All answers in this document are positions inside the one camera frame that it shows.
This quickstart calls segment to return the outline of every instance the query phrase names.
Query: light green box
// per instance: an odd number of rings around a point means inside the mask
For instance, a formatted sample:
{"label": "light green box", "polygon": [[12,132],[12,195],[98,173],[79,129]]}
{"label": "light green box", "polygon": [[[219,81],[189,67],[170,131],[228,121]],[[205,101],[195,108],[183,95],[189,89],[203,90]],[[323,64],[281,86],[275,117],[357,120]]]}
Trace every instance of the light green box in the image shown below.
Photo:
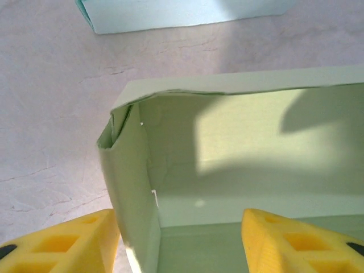
{"label": "light green box", "polygon": [[134,81],[97,144],[133,272],[248,272],[246,208],[364,239],[364,65]]}

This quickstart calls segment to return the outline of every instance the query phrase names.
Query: yellow foam block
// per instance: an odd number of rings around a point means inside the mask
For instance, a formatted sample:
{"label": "yellow foam block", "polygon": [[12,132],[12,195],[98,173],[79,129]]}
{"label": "yellow foam block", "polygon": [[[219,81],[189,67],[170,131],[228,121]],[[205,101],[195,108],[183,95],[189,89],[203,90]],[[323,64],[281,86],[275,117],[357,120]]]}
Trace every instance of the yellow foam block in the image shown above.
{"label": "yellow foam block", "polygon": [[5,243],[0,272],[112,272],[119,238],[114,210],[101,210]]}
{"label": "yellow foam block", "polygon": [[262,210],[244,212],[250,273],[364,273],[364,242]]}

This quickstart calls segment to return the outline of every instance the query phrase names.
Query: table surface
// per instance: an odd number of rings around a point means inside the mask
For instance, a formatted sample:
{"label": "table surface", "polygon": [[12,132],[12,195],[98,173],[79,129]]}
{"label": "table surface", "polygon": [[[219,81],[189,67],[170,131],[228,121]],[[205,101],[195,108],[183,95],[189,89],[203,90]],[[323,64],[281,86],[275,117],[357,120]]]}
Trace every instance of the table surface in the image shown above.
{"label": "table surface", "polygon": [[[0,243],[111,207],[95,141],[130,80],[364,63],[363,0],[102,36],[71,0],[0,14]],[[131,272],[122,243],[115,271]]]}

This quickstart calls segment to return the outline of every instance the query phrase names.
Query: box bottom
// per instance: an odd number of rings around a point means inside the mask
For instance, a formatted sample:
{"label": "box bottom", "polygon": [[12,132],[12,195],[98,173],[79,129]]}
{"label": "box bottom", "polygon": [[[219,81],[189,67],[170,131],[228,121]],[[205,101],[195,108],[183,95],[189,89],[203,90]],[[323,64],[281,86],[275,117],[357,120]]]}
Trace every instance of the box bottom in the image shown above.
{"label": "box bottom", "polygon": [[[301,220],[364,241],[364,214]],[[158,273],[170,272],[249,273],[241,223],[162,228]]]}

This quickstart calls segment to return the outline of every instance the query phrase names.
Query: cardboard box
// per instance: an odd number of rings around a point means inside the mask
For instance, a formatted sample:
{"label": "cardboard box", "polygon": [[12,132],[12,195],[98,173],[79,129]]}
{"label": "cardboard box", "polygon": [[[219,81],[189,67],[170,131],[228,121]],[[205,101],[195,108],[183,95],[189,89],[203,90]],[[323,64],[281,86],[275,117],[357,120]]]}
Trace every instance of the cardboard box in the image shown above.
{"label": "cardboard box", "polygon": [[133,272],[248,272],[246,208],[364,239],[364,65],[134,81],[97,144]]}
{"label": "cardboard box", "polygon": [[97,34],[280,15],[296,0],[76,0]]}

